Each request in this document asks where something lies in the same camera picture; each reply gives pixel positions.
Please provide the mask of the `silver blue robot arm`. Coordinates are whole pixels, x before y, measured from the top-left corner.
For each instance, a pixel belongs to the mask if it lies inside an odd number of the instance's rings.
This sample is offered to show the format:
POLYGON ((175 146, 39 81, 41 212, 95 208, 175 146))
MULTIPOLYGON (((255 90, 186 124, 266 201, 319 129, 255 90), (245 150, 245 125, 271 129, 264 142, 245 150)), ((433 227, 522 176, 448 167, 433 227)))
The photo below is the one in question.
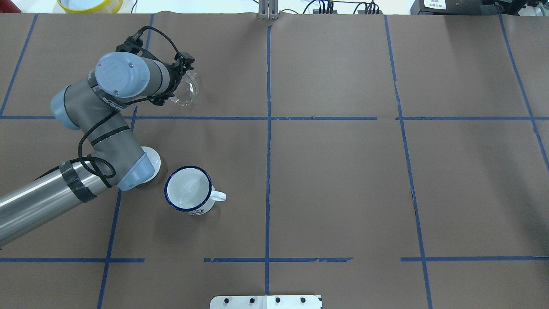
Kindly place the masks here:
POLYGON ((163 105, 173 96, 194 58, 176 54, 164 63, 143 51, 114 51, 100 58, 87 78, 67 86, 53 100, 52 113, 71 130, 81 130, 94 151, 77 147, 65 161, 30 184, 1 198, 1 245, 29 233, 108 188, 128 191, 154 177, 155 168, 121 111, 148 100, 163 105))

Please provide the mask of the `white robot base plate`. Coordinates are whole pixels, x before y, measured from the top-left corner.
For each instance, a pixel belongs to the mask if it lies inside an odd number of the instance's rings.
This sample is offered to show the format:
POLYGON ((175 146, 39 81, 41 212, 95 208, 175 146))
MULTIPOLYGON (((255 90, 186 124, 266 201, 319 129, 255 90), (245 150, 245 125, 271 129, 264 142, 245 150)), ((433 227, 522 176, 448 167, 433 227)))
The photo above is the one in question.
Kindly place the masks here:
POLYGON ((239 295, 213 297, 210 309, 322 309, 317 295, 239 295))

